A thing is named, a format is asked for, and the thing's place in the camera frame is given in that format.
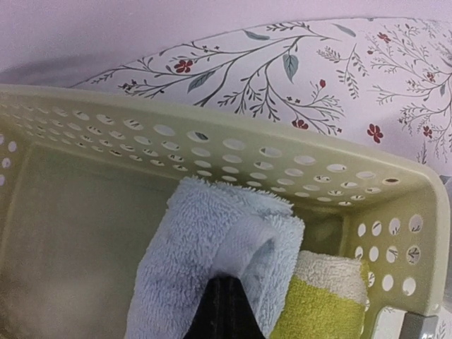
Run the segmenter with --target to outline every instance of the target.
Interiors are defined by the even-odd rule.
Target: floral wallpaper
[[[452,175],[452,23],[289,22],[187,42],[77,88],[209,107],[347,139]],[[398,338],[385,309],[376,338]],[[436,339],[452,338],[441,312]]]

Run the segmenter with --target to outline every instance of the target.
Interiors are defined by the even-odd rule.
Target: cream basket
[[[363,338],[386,306],[408,311],[401,338],[433,338],[450,213],[425,166],[281,124],[79,90],[2,85],[0,124],[5,338],[57,338],[59,329],[42,324],[71,319],[74,338],[122,338],[136,266],[155,231],[146,225],[158,225],[177,180],[191,175],[275,192],[304,218],[305,248],[367,260]],[[322,224],[331,218],[339,222]],[[78,279],[91,292],[67,287]],[[64,304],[43,311],[46,286]],[[53,319],[43,320],[51,307]]]

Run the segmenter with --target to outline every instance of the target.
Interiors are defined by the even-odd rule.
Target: light blue towel
[[[183,179],[136,278],[127,339],[179,339],[188,331],[209,278],[242,280],[263,334],[284,307],[304,225],[270,194]]]

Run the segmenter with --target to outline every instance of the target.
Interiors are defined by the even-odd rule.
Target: gray leaf
[[[285,73],[290,82],[293,83],[292,79],[298,71],[298,58],[295,55],[284,54],[282,56],[282,61],[284,62]]]
[[[444,61],[444,63],[447,65],[447,66],[449,66],[449,67],[451,67],[452,68],[452,64],[450,63],[450,62],[447,62],[446,60],[444,60],[443,58],[441,58],[443,61]]]
[[[340,30],[342,30],[344,33],[347,33],[348,35],[350,35],[352,37],[356,37],[356,33],[353,32],[351,29],[338,25],[337,23],[334,23],[333,25],[336,26],[337,28],[339,28]]]
[[[249,32],[248,30],[244,30],[247,37],[253,40],[269,40],[270,37],[268,35],[259,35],[253,32]]]
[[[187,93],[191,92],[195,88],[198,88],[198,87],[202,86],[207,81],[207,79],[209,79],[213,74],[215,74],[215,71],[210,71],[210,72],[201,74],[198,78],[194,78],[190,82],[190,85],[189,85],[189,88],[187,90]]]

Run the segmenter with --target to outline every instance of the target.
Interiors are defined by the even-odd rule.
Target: folded towel
[[[356,259],[301,251],[271,339],[358,339],[369,268]]]
[[[257,319],[270,308],[265,302],[281,298],[283,305],[280,290],[274,297],[266,294],[273,293],[275,273],[282,273],[288,288],[297,261],[303,224],[289,217],[290,209],[267,194],[183,179],[138,266],[126,337],[182,338],[209,279],[218,274],[242,280]],[[295,240],[287,242],[280,230],[291,230]],[[292,270],[282,261],[293,262]]]
[[[264,339],[240,280],[209,280],[184,339]]]

